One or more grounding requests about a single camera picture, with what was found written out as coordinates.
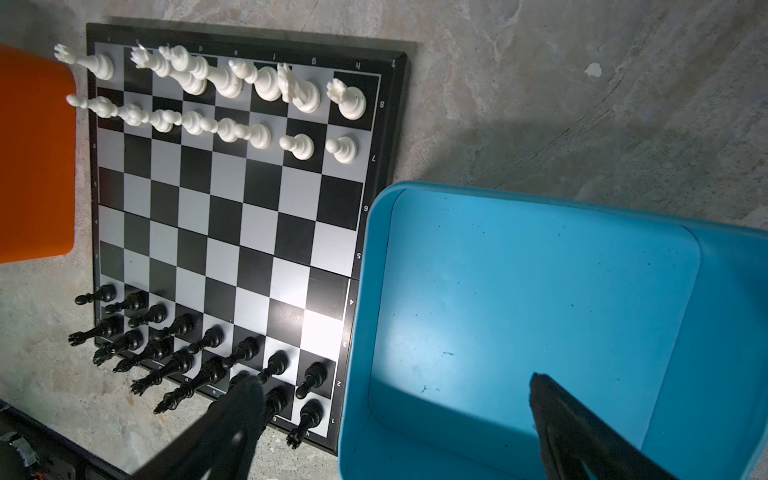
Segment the black chess piece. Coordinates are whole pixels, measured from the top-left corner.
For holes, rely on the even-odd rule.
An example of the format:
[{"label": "black chess piece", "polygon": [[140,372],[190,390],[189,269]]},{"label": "black chess piece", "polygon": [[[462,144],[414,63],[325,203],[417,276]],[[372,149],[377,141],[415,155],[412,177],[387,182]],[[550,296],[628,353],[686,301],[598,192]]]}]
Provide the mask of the black chess piece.
[{"label": "black chess piece", "polygon": [[141,363],[142,360],[154,360],[159,362],[165,357],[169,356],[173,349],[169,342],[158,342],[156,340],[150,340],[144,350],[138,355],[132,356],[130,359],[122,359],[118,362],[117,366],[112,370],[113,372],[127,372]]},{"label": "black chess piece", "polygon": [[311,389],[319,388],[328,378],[328,369],[320,362],[314,362],[304,372],[304,382],[296,389],[296,398],[304,399]]},{"label": "black chess piece", "polygon": [[187,350],[194,355],[205,348],[216,348],[224,341],[224,331],[220,326],[214,325],[205,331],[203,338],[199,339],[195,343],[191,343]]},{"label": "black chess piece", "polygon": [[152,385],[160,385],[163,378],[175,373],[187,373],[194,366],[194,357],[187,349],[179,349],[171,356],[170,361],[159,370],[149,372],[143,379],[131,383],[131,391],[142,396]]},{"label": "black chess piece", "polygon": [[112,303],[107,305],[104,310],[109,313],[117,313],[120,310],[129,309],[134,312],[147,308],[147,295],[143,292],[133,292],[126,295],[125,300],[122,302]]},{"label": "black chess piece", "polygon": [[166,412],[167,410],[175,410],[182,400],[188,399],[194,395],[195,390],[203,385],[218,382],[226,374],[227,370],[221,366],[220,357],[215,356],[209,359],[200,367],[200,373],[195,375],[191,381],[182,383],[179,388],[175,389],[173,392],[168,392],[163,395],[163,400],[157,404],[154,412],[157,414]]},{"label": "black chess piece", "polygon": [[301,420],[299,426],[288,434],[287,443],[294,449],[301,445],[304,436],[309,429],[313,429],[323,420],[323,406],[317,400],[310,400],[301,407]]},{"label": "black chess piece", "polygon": [[128,319],[128,326],[132,329],[139,325],[147,325],[148,323],[160,323],[165,320],[168,315],[168,309],[165,308],[163,303],[158,303],[149,307],[149,310],[144,315],[135,316]]},{"label": "black chess piece", "polygon": [[78,295],[74,298],[74,302],[78,305],[85,305],[86,303],[111,302],[118,295],[118,291],[114,288],[114,285],[107,283],[96,289],[93,293],[86,293],[85,295]]},{"label": "black chess piece", "polygon": [[120,352],[136,350],[142,345],[144,345],[144,335],[141,335],[141,332],[138,330],[128,330],[116,338],[114,342],[107,343],[96,350],[96,353],[94,353],[94,363],[101,365]]},{"label": "black chess piece", "polygon": [[184,315],[177,316],[170,326],[152,332],[151,336],[152,340],[157,340],[159,342],[160,340],[166,339],[171,335],[185,335],[193,328],[194,319],[185,313]]},{"label": "black chess piece", "polygon": [[288,369],[288,355],[283,350],[276,351],[266,363],[266,368],[259,373],[261,384],[275,375],[282,375]]},{"label": "black chess piece", "polygon": [[221,360],[221,366],[229,370],[235,365],[235,363],[247,362],[248,360],[252,359],[253,356],[255,356],[258,352],[259,344],[256,342],[255,338],[249,336],[237,344],[237,348],[234,352],[232,352],[232,355]]},{"label": "black chess piece", "polygon": [[103,319],[98,325],[88,330],[87,332],[75,332],[69,336],[69,344],[72,346],[82,345],[85,340],[92,339],[97,336],[113,336],[120,332],[123,326],[123,316],[114,315]]}]

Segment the blue container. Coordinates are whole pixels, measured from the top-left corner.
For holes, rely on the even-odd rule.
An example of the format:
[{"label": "blue container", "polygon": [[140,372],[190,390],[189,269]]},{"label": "blue container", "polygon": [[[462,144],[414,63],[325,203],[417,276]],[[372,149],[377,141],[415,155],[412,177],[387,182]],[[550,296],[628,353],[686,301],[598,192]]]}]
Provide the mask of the blue container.
[{"label": "blue container", "polygon": [[489,190],[384,190],[366,231],[342,478],[544,478],[533,372],[679,478],[747,478],[768,425],[768,234]]}]

